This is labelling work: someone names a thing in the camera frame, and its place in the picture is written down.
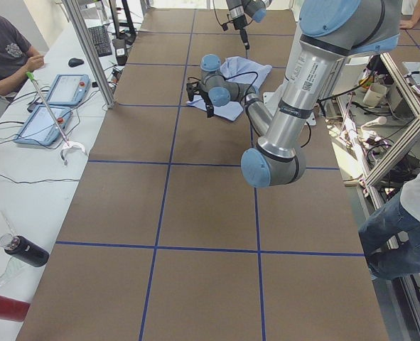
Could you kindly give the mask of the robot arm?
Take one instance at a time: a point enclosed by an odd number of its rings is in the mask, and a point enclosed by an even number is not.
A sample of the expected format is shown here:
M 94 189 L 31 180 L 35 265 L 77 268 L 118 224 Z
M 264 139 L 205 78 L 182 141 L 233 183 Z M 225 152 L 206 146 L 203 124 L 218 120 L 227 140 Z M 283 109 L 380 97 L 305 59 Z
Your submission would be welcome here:
M 228 29 L 227 25 L 231 23 L 242 39 L 246 54 L 248 54 L 250 46 L 246 27 L 249 25 L 247 16 L 253 21 L 260 23 L 266 16 L 266 9 L 271 5 L 270 0 L 226 0 L 229 10 L 227 15 L 228 21 L 221 24 L 224 31 Z
M 401 1 L 305 1 L 295 35 L 300 53 L 289 59 L 290 76 L 279 88 L 274 113 L 252 85 L 227 81 L 216 55 L 203 57 L 201 79 L 187 86 L 188 94 L 204 99 L 208 117 L 229 102 L 244 107 L 259 135 L 256 146 L 241 158 L 242 174 L 251 186 L 285 185 L 303 175 L 306 161 L 298 138 L 334 65 L 396 48 L 401 14 Z

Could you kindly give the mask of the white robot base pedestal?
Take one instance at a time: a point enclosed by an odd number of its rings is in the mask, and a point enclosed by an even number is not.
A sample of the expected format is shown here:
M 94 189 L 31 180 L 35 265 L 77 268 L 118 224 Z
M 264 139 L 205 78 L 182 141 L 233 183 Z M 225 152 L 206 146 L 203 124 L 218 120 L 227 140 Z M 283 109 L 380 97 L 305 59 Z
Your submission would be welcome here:
M 325 79 L 343 57 L 343 49 L 331 40 L 339 26 L 339 1 L 305 1 L 286 66 L 277 112 L 287 119 L 307 120 Z

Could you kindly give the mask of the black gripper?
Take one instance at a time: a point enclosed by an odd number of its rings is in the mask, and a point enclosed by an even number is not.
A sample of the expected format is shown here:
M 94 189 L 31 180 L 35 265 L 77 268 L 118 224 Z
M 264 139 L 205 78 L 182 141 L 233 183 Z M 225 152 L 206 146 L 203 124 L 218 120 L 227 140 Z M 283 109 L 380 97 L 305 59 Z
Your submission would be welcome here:
M 243 46 L 246 50 L 249 50 L 249 38 L 247 31 L 244 29 L 247 25 L 245 15 L 238 16 L 232 19 L 232 24 L 235 30 L 239 31 L 240 38 L 242 39 Z
M 214 106 L 207 92 L 202 92 L 200 96 L 203 98 L 206 108 L 207 118 L 214 117 Z

